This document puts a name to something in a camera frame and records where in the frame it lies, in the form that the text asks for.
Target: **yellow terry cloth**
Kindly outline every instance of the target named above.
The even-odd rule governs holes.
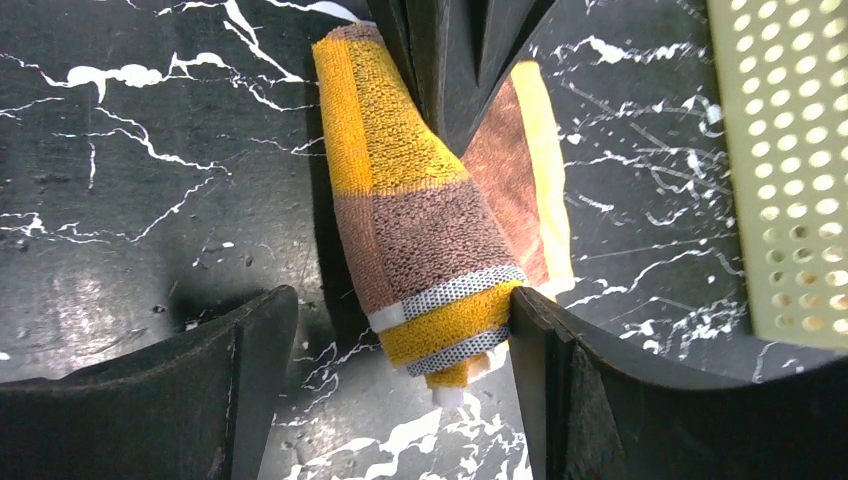
[[[509,295],[528,281],[508,239],[527,232],[504,228],[487,203],[498,197],[484,195],[427,128],[376,28],[335,29],[313,55],[336,218],[360,304],[391,363],[424,376],[437,405],[459,406],[462,390],[491,367],[491,352],[507,338]],[[533,101],[524,91],[516,111]],[[545,145],[529,150],[538,157]],[[496,177],[486,176],[486,184]],[[552,178],[542,183],[546,198],[558,185]],[[567,242],[567,223],[564,237],[542,231],[559,217],[536,208],[539,189],[535,180],[528,190],[533,233],[544,237],[545,256],[561,256],[555,244]],[[542,261],[545,278],[562,276],[558,262]]]

